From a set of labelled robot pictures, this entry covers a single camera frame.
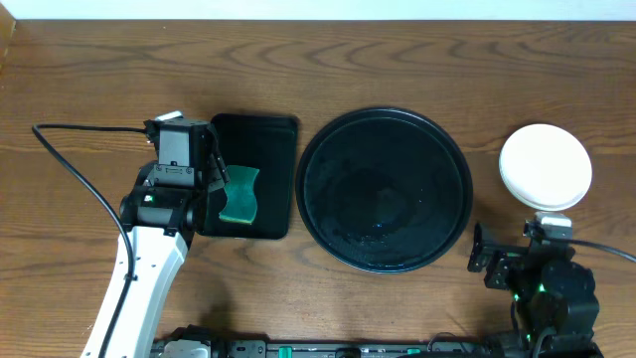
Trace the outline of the green scrub sponge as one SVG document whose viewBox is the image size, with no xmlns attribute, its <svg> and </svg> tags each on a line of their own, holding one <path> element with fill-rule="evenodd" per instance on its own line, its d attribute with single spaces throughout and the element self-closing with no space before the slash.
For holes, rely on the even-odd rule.
<svg viewBox="0 0 636 358">
<path fill-rule="evenodd" d="M 226 223 L 251 225 L 257 214 L 254 186 L 259 170 L 239 165 L 230 165 L 227 169 L 230 176 L 225 186 L 227 202 L 219 218 Z"/>
</svg>

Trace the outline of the black rectangular tray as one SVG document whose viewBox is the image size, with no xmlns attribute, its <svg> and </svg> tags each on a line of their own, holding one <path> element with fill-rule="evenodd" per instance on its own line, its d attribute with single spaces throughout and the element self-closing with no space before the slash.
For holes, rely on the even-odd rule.
<svg viewBox="0 0 636 358">
<path fill-rule="evenodd" d="M 254 193 L 257 214 L 251 225 L 226 223 L 219 213 L 225 188 L 208 195 L 206 219 L 199 234 L 278 240 L 288 231 L 296 157 L 297 120 L 289 116 L 221 113 L 213 117 L 226 166 L 257 168 Z"/>
</svg>

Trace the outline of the pale green plate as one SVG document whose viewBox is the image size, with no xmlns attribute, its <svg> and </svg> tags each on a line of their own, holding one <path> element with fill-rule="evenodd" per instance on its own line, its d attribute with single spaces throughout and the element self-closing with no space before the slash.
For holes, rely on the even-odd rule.
<svg viewBox="0 0 636 358">
<path fill-rule="evenodd" d="M 546 211 L 546 212 L 558 212 L 558 211 L 563 211 L 566 209 L 571 208 L 572 206 L 576 205 L 578 202 L 577 201 L 573 201 L 573 202 L 565 202 L 565 203 L 559 203 L 559 204 L 543 204 L 543 203 L 537 203 L 537 202 L 532 202 L 532 201 L 527 201 L 524 198 L 519 199 L 523 204 L 525 204 L 528 207 L 537 209 L 539 211 Z"/>
</svg>

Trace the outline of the white plate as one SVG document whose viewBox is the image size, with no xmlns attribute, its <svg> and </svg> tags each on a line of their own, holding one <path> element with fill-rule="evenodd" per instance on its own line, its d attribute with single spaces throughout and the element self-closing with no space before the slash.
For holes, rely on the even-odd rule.
<svg viewBox="0 0 636 358">
<path fill-rule="evenodd" d="M 579 202 L 592 182 L 584 146 L 551 124 L 530 124 L 511 134 L 500 151 L 499 170 L 515 198 L 543 204 Z"/>
</svg>

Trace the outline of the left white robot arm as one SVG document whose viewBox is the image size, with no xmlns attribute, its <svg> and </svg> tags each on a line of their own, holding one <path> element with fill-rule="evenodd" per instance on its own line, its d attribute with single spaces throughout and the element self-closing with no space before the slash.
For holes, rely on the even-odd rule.
<svg viewBox="0 0 636 358">
<path fill-rule="evenodd" d="M 124 232 L 85 357 L 149 356 L 167 293 L 205 225 L 208 196 L 230 180 L 210 123 L 177 118 L 145 127 L 157 158 L 121 201 Z"/>
</svg>

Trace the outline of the black round tray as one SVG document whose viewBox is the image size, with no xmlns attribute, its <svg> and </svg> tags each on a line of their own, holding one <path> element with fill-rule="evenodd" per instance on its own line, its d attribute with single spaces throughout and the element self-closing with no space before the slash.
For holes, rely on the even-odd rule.
<svg viewBox="0 0 636 358">
<path fill-rule="evenodd" d="M 473 183 L 439 124 L 401 108 L 370 107 L 325 125 L 297 168 L 296 201 L 314 241 L 375 273 L 423 268 L 465 231 Z"/>
</svg>

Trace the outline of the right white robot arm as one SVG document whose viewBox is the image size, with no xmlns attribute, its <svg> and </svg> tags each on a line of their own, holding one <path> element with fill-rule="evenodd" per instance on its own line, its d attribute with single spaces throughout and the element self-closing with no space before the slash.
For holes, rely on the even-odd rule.
<svg viewBox="0 0 636 358">
<path fill-rule="evenodd" d="M 525 223 L 527 247 L 504 245 L 480 223 L 467 269 L 513 296 L 513 330 L 488 338 L 500 357 L 600 357 L 593 325 L 600 310 L 589 268 L 575 263 L 570 226 Z"/>
</svg>

